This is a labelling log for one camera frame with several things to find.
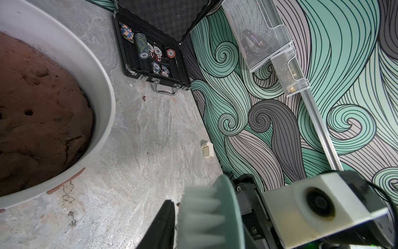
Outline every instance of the case handle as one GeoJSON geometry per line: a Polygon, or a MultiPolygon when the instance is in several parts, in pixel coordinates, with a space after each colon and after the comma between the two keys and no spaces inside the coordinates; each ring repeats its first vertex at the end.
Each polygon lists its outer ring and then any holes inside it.
{"type": "Polygon", "coordinates": [[[159,79],[156,79],[156,78],[152,78],[151,81],[153,81],[152,89],[155,91],[155,93],[174,96],[174,95],[176,95],[177,92],[178,92],[178,89],[179,89],[179,88],[176,87],[176,86],[174,87],[174,88],[176,89],[174,92],[167,92],[167,91],[158,90],[158,85],[159,85],[159,83],[160,83],[160,80],[159,80],[159,79]]]}

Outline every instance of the wallpaper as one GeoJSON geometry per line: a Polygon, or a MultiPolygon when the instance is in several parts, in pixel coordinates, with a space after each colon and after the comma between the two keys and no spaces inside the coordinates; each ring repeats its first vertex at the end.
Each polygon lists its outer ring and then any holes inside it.
{"type": "MultiPolygon", "coordinates": [[[[398,2],[275,3],[344,169],[398,204],[398,2]]],[[[249,72],[220,6],[182,49],[223,171],[267,191],[330,169],[300,94],[284,96],[271,63],[249,72]]]]}

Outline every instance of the small white block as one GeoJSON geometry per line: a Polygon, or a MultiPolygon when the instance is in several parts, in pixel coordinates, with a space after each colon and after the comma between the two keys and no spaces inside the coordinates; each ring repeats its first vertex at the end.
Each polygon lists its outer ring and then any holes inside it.
{"type": "Polygon", "coordinates": [[[201,147],[203,149],[203,156],[205,158],[213,158],[214,157],[214,148],[213,148],[212,143],[206,142],[206,143],[202,144],[201,147]]]}

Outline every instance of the metal latch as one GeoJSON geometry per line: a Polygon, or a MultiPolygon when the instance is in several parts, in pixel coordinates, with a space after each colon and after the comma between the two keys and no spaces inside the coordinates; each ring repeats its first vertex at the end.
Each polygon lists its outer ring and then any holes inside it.
{"type": "Polygon", "coordinates": [[[145,75],[140,75],[140,76],[138,77],[138,79],[139,79],[139,80],[142,80],[142,81],[146,81],[148,78],[149,78],[149,76],[145,76],[145,75]]]}
{"type": "Polygon", "coordinates": [[[153,81],[153,83],[160,84],[160,79],[158,78],[152,78],[151,81],[153,81]]]}

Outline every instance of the hole in soil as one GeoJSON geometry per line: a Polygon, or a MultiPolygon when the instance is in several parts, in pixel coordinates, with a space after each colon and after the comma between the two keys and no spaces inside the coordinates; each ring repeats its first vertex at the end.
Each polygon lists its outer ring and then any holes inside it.
{"type": "Polygon", "coordinates": [[[24,114],[25,114],[26,116],[32,116],[32,115],[33,115],[33,111],[32,111],[31,109],[28,109],[28,110],[26,110],[26,111],[24,112],[24,114]]]}

